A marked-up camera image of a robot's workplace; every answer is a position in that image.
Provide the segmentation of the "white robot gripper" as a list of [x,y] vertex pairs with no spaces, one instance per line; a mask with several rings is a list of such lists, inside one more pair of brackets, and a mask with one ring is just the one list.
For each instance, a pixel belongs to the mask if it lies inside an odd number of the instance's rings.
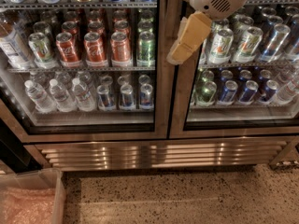
[[166,56],[167,61],[173,65],[183,64],[200,48],[210,34],[212,20],[229,17],[243,7],[248,0],[183,1],[190,2],[190,5],[197,11],[188,18],[183,17],[180,21],[178,38]]

